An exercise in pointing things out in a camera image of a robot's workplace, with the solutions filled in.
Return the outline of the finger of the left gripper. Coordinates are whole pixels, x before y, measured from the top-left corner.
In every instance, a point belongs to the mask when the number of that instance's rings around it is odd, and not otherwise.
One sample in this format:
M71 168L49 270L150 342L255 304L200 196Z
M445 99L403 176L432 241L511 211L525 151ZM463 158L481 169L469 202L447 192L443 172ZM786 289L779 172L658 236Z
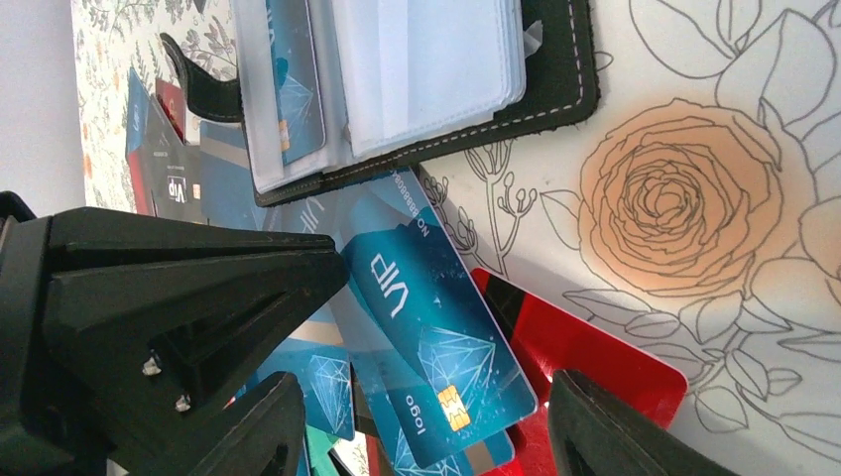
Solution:
M95 207L37 217L3 192L2 473L123 467L108 431L109 384L218 371L243 378L242 397L272 351L347 280L325 235Z

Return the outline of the blue VIP diamond card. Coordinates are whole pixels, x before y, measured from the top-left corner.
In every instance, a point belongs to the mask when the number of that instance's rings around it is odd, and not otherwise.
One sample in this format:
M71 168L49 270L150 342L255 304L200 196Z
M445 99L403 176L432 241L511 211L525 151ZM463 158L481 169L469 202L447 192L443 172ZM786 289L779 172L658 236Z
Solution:
M374 374L408 450L427 468L505 432L539 409L522 366L447 235L412 220L345 225L341 254L374 327Z

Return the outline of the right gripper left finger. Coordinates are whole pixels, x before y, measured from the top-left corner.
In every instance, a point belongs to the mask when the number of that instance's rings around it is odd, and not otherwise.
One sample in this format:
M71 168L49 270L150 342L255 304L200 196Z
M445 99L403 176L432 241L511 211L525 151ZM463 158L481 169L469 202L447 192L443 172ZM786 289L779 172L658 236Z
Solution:
M305 410L295 375L275 372L244 396L240 376L163 371L108 386L115 459L132 475L293 475Z

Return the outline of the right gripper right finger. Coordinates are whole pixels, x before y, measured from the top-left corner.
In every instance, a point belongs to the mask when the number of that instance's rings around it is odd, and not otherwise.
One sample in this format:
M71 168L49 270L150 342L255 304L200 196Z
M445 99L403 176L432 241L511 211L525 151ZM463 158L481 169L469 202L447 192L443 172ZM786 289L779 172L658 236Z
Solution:
M553 373L547 411L559 475L735 475L579 371Z

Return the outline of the black leather card holder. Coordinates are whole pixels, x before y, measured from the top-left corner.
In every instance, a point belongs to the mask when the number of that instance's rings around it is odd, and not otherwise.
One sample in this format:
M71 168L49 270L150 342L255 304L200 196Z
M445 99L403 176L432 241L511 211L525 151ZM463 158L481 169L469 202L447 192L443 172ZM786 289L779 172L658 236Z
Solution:
M269 207L572 125L600 90L585 1L235 1L237 74L162 35L187 108L244 129Z

